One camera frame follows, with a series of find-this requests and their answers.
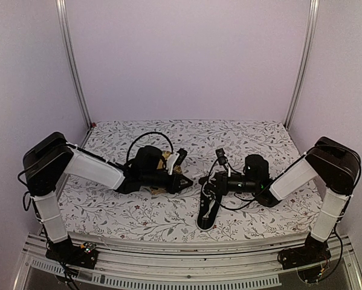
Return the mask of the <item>black white canvas sneaker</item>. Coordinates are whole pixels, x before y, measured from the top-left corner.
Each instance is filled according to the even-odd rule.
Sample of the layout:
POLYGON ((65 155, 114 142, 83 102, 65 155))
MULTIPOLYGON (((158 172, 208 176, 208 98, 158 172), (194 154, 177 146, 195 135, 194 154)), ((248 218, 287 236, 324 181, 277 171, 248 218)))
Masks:
POLYGON ((199 212, 196 225, 201 231, 208 231, 215 225, 223 195, 216 194, 215 198, 207 198, 202 194, 202 186, 199 196, 199 212))

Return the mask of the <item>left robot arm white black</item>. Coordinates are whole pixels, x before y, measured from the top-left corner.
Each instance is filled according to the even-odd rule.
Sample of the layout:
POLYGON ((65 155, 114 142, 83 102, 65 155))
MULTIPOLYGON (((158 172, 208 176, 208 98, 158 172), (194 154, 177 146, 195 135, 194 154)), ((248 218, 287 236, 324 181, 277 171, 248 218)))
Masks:
POLYGON ((118 193, 128 194, 142 187, 179 193, 193 181, 176 172, 187 151, 171 150, 165 157, 152 145, 138 149, 124 164, 113 163, 67 142, 64 134, 54 132, 29 150, 23 157, 23 171, 17 179, 27 188, 40 223, 44 226, 53 251, 64 262, 77 257, 77 249, 68 242, 69 234, 57 204, 56 185, 62 175, 74 175, 101 184, 118 193))

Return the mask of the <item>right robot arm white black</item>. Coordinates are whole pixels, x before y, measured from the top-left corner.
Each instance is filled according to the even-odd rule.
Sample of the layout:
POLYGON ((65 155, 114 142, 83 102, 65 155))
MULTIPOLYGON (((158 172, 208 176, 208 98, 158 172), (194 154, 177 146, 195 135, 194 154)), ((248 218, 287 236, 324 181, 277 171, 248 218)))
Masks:
POLYGON ((268 161, 258 154, 245 157, 242 173, 230 167, 222 149, 216 151, 214 164, 224 170, 209 171, 199 180, 196 225, 202 231, 214 226, 218 210, 224 207, 222 198, 228 193, 251 193, 253 196, 246 200, 246 205, 257 202, 273 208, 307 182, 317 179, 323 183, 325 193, 318 218, 306 238, 306 245, 300 249, 304 263, 313 263, 323 254, 323 246, 343 219, 362 172, 359 154, 328 137, 318 139, 275 178, 270 177, 268 161))

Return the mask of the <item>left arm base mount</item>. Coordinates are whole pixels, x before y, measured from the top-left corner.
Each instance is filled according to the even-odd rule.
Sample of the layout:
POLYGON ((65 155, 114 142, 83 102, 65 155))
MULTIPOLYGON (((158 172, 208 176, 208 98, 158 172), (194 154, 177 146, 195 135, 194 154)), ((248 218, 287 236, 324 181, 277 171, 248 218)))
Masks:
POLYGON ((94 269, 99 252, 95 243, 85 242, 79 246, 63 246, 57 249, 50 246, 45 257, 65 265, 78 266, 86 269, 94 269))

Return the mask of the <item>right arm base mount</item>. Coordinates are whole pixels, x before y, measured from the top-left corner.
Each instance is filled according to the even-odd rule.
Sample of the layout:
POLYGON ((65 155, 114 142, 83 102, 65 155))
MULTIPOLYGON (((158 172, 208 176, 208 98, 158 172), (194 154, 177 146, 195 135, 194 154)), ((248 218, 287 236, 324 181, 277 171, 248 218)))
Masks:
POLYGON ((277 255, 283 269, 298 268, 329 260, 331 253, 326 242, 307 243, 295 248, 285 248, 277 255))

